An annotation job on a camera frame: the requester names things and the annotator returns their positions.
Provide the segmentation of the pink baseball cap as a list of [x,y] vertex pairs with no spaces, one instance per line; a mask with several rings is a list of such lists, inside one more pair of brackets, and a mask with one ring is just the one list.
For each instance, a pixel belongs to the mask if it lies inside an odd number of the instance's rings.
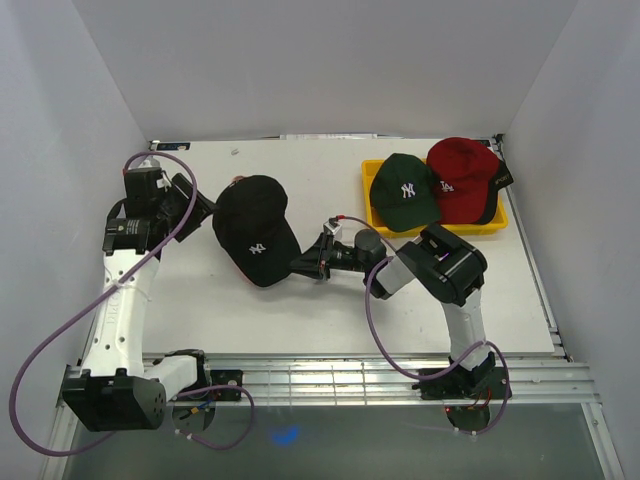
[[235,177],[231,180],[231,182],[229,183],[229,186],[234,186],[234,185],[238,184],[239,182],[241,182],[242,180],[245,180],[245,179],[247,179],[247,178],[248,178],[248,177],[245,177],[245,176],[242,176],[242,175],[235,176]]

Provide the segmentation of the black Yankees baseball cap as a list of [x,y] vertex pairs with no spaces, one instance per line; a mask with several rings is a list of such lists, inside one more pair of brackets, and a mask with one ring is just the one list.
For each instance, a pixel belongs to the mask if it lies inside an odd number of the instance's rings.
[[289,276],[289,263],[301,255],[286,220],[288,196],[266,175],[251,175],[218,196],[212,227],[220,246],[255,286],[270,287]]

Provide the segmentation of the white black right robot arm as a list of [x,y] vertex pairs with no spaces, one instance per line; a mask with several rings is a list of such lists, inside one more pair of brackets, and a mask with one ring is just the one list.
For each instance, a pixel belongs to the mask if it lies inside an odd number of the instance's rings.
[[[314,280],[328,280],[333,270],[362,273],[369,330],[389,365],[419,381],[452,375],[458,394],[476,396],[487,386],[488,374],[495,368],[495,351],[486,339],[480,306],[487,270],[484,255],[437,224],[424,228],[398,249],[371,228],[359,231],[347,246],[336,239],[338,221],[335,217],[326,222],[315,243],[290,262],[289,270]],[[440,303],[449,333],[450,366],[432,374],[411,373],[396,363],[384,348],[372,318],[372,297],[386,300],[414,280]]]

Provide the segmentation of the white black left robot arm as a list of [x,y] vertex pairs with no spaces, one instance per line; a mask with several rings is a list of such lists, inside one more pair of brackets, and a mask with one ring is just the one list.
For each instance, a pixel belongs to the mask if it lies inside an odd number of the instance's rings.
[[162,248],[181,242],[213,214],[215,205],[183,174],[160,167],[129,170],[123,200],[109,212],[103,238],[104,291],[91,346],[80,373],[62,384],[62,398],[91,432],[155,430],[166,403],[183,392],[205,397],[212,376],[204,353],[182,349],[147,368],[143,330]]

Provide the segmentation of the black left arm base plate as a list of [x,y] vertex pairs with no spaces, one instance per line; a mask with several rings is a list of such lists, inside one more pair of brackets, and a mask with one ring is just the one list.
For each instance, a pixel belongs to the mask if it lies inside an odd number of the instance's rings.
[[181,401],[194,402],[231,402],[239,401],[242,393],[238,390],[243,386],[244,372],[239,369],[207,371],[204,382],[198,381],[193,386],[182,390],[176,397]]

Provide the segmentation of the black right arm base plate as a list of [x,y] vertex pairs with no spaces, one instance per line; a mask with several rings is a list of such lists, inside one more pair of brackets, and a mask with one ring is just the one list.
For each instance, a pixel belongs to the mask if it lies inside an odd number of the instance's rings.
[[506,370],[495,364],[493,354],[471,371],[457,366],[451,373],[438,379],[414,383],[412,389],[419,391],[423,400],[487,398],[488,394],[496,400],[512,397]]

